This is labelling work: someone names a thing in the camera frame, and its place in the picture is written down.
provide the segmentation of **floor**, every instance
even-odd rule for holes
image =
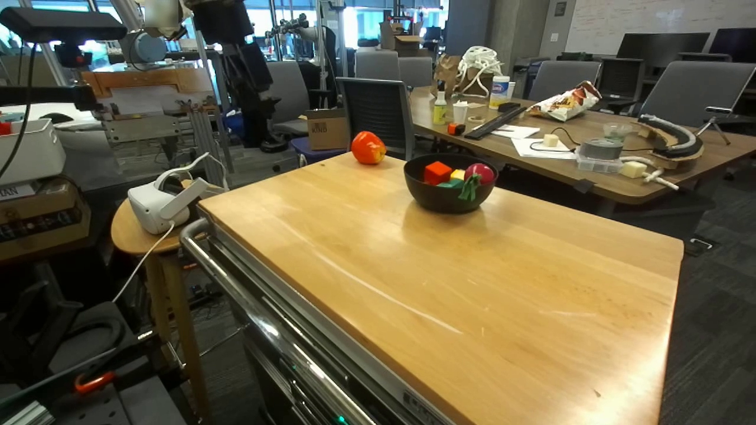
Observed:
[[[234,184],[273,177],[274,165],[296,167],[296,156],[234,149]],[[756,424],[756,167],[706,184],[713,208],[698,224],[698,236],[713,251],[683,263],[677,328],[661,407],[665,425]],[[188,271],[196,302],[195,319],[216,424],[258,424],[262,394],[241,353],[240,327],[225,299],[198,271]]]

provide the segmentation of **cable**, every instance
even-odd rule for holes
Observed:
[[[20,137],[15,142],[15,147],[9,149],[9,156],[8,162],[3,163],[0,167],[0,180],[3,175],[8,172],[8,167],[15,163],[18,153],[20,153],[20,147],[22,147],[22,140],[23,140],[23,132],[27,132],[27,126],[28,126],[28,114],[30,114],[30,79],[33,79],[33,57],[38,54],[38,45],[33,42],[30,45],[30,57],[28,57],[28,77],[27,77],[27,112],[23,112],[23,120],[22,120],[22,129],[20,129]]]
[[[151,244],[151,248],[139,257],[139,263],[136,264],[132,274],[125,280],[125,284],[120,286],[120,290],[117,294],[117,299],[111,301],[114,304],[120,301],[120,295],[129,290],[129,286],[136,281],[138,271],[142,270],[142,264],[146,263],[146,257],[170,236],[170,231],[176,229],[176,223],[170,223],[170,227],[166,229],[166,235]]]

